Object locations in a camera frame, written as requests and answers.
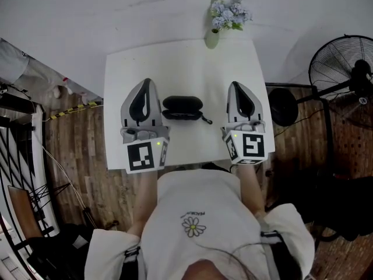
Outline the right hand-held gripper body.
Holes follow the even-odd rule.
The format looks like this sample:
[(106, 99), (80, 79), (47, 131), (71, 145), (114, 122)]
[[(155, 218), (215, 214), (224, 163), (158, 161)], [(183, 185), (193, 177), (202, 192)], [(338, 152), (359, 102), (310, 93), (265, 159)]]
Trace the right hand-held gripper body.
[(268, 159), (263, 121), (230, 122), (221, 131), (232, 164), (255, 165)]

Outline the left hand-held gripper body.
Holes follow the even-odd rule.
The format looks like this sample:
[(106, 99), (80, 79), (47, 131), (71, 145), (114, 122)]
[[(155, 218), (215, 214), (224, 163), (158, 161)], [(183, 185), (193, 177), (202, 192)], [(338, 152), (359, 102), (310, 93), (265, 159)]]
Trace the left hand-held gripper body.
[(121, 128), (128, 174), (163, 170), (170, 140), (166, 126)]

